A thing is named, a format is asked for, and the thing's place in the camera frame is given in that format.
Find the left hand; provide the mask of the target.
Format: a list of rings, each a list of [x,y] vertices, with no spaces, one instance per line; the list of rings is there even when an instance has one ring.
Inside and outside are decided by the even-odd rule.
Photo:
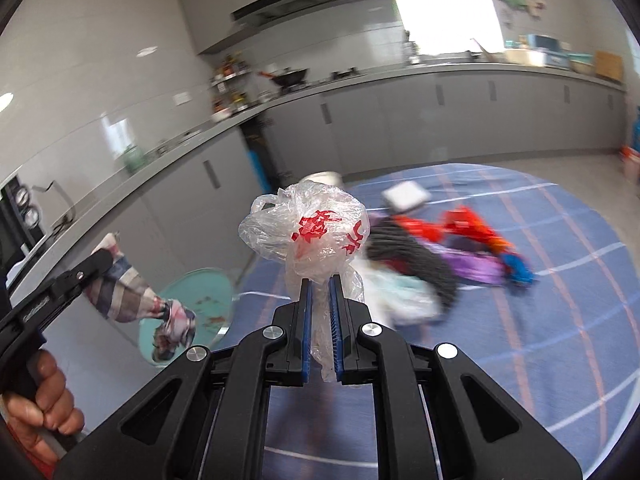
[[[38,465],[54,466],[58,454],[40,431],[58,431],[63,436],[78,434],[85,427],[85,415],[76,408],[74,396],[66,387],[65,375],[50,352],[38,351],[28,369],[38,386],[35,399],[29,400],[14,392],[4,394],[6,421],[14,439]]]

